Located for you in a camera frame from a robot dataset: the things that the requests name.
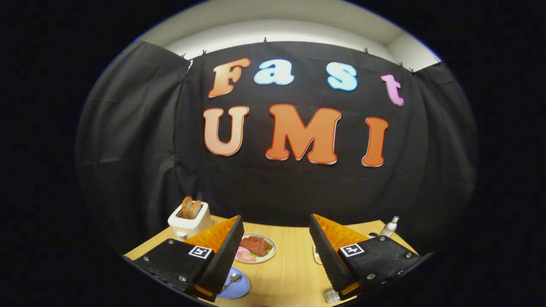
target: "white bottle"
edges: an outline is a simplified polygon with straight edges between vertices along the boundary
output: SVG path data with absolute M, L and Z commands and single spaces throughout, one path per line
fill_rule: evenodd
M 388 222 L 379 235 L 389 237 L 396 231 L 396 223 L 398 222 L 398 216 L 393 217 L 393 220 Z

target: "blue letter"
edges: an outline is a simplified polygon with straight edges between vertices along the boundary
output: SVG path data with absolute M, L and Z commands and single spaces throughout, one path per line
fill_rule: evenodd
M 328 84 L 334 90 L 350 92 L 357 88 L 358 81 L 355 78 L 357 71 L 351 65 L 332 62 L 326 65 L 326 71 L 331 75 L 328 77 Z
M 254 75 L 254 82 L 258 84 L 287 85 L 294 81 L 291 75 L 292 63 L 287 60 L 269 60 L 260 64 L 260 71 Z

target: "wooden table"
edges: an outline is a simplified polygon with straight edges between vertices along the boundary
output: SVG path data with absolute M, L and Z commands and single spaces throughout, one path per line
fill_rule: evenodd
M 225 220 L 222 217 L 212 216 L 212 222 L 215 225 Z M 233 267 L 245 273 L 250 280 L 250 290 L 245 296 L 238 299 L 216 298 L 214 303 L 206 302 L 217 306 L 237 307 L 250 307 L 254 303 L 269 307 L 319 307 L 341 303 L 328 304 L 324 299 L 324 292 L 332 286 L 324 267 L 314 260 L 314 243 L 308 227 L 270 226 L 248 222 L 243 222 L 243 225 L 245 232 L 259 233 L 271 238 L 276 244 L 277 251 L 273 258 L 263 263 L 246 264 L 237 260 L 233 261 Z M 379 233 L 384 225 L 377 220 L 347 225 L 347 227 L 368 235 L 371 232 Z M 165 229 L 142 243 L 126 256 L 135 260 L 169 238 L 175 238 L 171 228 Z M 391 238 L 417 253 L 396 233 Z

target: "bread slice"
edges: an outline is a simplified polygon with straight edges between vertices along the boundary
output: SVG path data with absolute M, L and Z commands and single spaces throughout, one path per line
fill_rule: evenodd
M 200 200 L 196 200 L 195 203 L 193 203 L 189 208 L 188 208 L 188 216 L 190 219 L 194 219 L 197 217 L 197 215 L 199 214 L 201 208 L 203 208 L 203 204 L 201 203 Z
M 184 200 L 182 201 L 182 210 L 180 210 L 180 213 L 182 216 L 180 216 L 179 214 L 179 217 L 183 218 L 183 219 L 187 219 L 188 218 L 188 211 L 186 210 L 186 208 L 191 205 L 192 203 L 192 197 L 191 196 L 186 196 L 186 198 L 184 198 Z

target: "ham slice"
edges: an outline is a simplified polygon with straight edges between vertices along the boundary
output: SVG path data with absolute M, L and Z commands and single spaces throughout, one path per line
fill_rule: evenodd
M 237 250 L 237 259 L 246 261 L 246 262 L 255 262 L 256 257 L 250 255 L 250 251 L 242 246 L 239 246 L 239 249 Z

